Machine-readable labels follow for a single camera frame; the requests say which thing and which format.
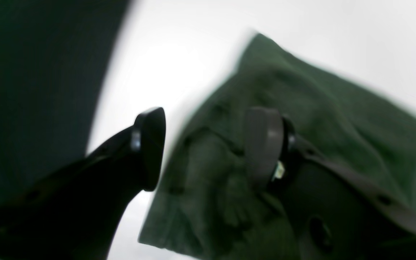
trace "green fabric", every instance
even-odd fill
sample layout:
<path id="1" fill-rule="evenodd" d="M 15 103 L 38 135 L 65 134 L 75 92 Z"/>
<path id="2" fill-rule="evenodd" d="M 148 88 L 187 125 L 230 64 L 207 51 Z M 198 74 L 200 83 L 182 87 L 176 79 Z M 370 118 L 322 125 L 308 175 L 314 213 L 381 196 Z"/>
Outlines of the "green fabric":
<path id="1" fill-rule="evenodd" d="M 183 130 L 141 243 L 203 260 L 299 259 L 280 203 L 246 184 L 243 120 L 253 105 L 289 115 L 331 161 L 416 210 L 416 118 L 259 34 Z"/>

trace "dark green fabric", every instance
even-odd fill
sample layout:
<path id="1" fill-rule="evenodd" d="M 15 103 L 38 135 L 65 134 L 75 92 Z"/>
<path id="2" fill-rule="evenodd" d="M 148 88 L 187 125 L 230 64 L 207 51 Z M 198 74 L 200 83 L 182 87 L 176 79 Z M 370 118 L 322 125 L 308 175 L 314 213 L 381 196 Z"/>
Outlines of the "dark green fabric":
<path id="1" fill-rule="evenodd" d="M 288 114 L 330 160 L 416 210 L 416 118 L 259 34 L 183 130 L 141 243 L 204 260 L 299 259 L 278 201 L 246 184 L 243 120 L 253 105 Z"/>

